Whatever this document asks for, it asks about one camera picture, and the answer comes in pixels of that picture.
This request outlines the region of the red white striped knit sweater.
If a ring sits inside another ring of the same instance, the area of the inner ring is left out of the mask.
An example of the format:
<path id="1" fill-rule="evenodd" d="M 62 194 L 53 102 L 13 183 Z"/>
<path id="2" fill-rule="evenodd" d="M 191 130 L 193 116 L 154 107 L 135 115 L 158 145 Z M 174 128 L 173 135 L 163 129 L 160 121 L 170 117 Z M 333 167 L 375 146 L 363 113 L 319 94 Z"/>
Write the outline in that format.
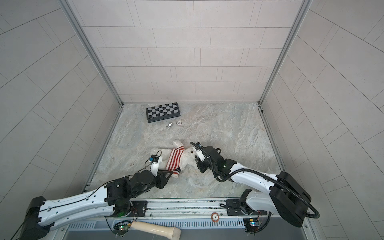
<path id="1" fill-rule="evenodd" d="M 184 146 L 174 148 L 171 151 L 169 160 L 166 164 L 166 170 L 172 172 L 173 178 L 178 178 L 182 171 L 181 157 L 184 151 L 185 151 Z"/>

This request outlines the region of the white teddy bear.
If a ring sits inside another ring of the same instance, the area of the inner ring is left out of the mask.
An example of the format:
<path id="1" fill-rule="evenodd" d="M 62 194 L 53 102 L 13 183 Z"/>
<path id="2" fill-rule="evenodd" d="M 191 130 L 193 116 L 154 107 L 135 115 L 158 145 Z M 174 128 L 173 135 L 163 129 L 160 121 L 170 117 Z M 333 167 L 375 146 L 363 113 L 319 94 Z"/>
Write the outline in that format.
<path id="1" fill-rule="evenodd" d="M 172 149 L 152 149 L 151 155 L 160 155 L 161 161 L 158 160 L 151 164 L 151 172 L 153 175 L 157 176 L 157 173 L 160 170 L 172 171 L 172 177 L 178 178 L 180 173 L 190 165 L 196 170 L 196 150 L 193 146 L 185 148 L 185 146 L 180 141 L 173 142 L 174 147 Z"/>

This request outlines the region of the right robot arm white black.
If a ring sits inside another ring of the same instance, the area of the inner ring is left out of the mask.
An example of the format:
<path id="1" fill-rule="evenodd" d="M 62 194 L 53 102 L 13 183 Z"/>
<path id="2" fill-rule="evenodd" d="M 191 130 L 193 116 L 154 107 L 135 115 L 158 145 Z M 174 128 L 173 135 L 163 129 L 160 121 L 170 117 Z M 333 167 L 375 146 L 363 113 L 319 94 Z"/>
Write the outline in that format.
<path id="1" fill-rule="evenodd" d="M 268 216 L 278 213 L 286 222 L 299 228 L 306 218 L 320 217 L 319 211 L 311 205 L 309 193 L 287 172 L 282 171 L 278 175 L 262 173 L 234 160 L 224 159 L 219 148 L 204 147 L 200 143 L 193 146 L 201 173 L 211 170 L 218 182 L 230 181 L 248 186 L 238 205 L 230 207 L 230 210 L 248 216 L 261 215 L 262 211 Z"/>

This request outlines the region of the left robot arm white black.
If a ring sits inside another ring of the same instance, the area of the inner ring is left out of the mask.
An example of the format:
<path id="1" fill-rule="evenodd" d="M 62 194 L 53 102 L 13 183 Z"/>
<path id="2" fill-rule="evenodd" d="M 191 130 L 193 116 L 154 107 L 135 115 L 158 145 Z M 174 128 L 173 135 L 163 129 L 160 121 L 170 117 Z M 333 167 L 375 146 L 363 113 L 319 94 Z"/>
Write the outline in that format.
<path id="1" fill-rule="evenodd" d="M 39 240 L 51 230 L 93 217 L 142 217 L 144 207 L 136 207 L 132 199 L 153 187 L 164 188 L 171 176 L 171 171 L 158 171 L 153 175 L 144 170 L 72 197 L 59 200 L 46 200 L 43 196 L 33 198 L 20 226 L 19 239 Z"/>

